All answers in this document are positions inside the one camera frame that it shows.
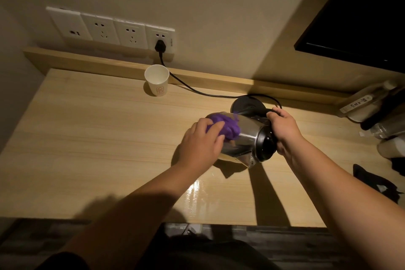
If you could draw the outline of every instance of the floor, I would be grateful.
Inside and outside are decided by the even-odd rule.
[[[87,221],[19,219],[0,237],[0,269],[31,270],[80,232]],[[186,224],[166,223],[169,236],[181,234]],[[323,228],[203,225],[210,239],[247,242],[283,270],[347,269],[350,258]]]

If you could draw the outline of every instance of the stainless steel kettle body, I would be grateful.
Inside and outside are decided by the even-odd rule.
[[[253,167],[258,162],[269,159],[276,151],[276,138],[269,120],[263,122],[235,113],[220,112],[238,121],[240,135],[235,140],[225,140],[219,159],[234,161]]]

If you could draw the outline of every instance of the light wood tabletop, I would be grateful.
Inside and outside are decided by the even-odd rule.
[[[167,169],[193,122],[229,111],[232,102],[176,85],[153,97],[141,80],[51,69],[0,155],[0,216],[93,219]],[[359,136],[359,125],[288,102],[285,109],[306,139],[342,168],[351,172],[359,164],[405,191],[405,178],[378,155],[377,139]],[[215,165],[168,221],[324,226],[282,156],[250,170]]]

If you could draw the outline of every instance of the person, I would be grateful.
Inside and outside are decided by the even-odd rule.
[[[372,269],[405,267],[405,211],[354,178],[300,133],[294,118],[274,107],[269,112],[277,151],[303,185],[330,231]],[[278,269],[252,247],[208,239],[184,243],[178,238],[164,249],[144,252],[180,196],[217,160],[224,143],[224,123],[206,132],[210,119],[188,129],[179,161],[119,201],[113,209],[73,237],[37,269]]]

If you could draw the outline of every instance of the purple cloth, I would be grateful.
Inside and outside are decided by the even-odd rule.
[[[227,140],[236,140],[240,135],[240,127],[238,126],[238,118],[236,114],[234,114],[234,118],[232,119],[229,116],[224,114],[215,113],[209,116],[210,119],[215,123],[224,121],[225,125],[221,129],[219,135],[225,135],[225,139]],[[207,126],[207,132],[211,128],[212,125]]]

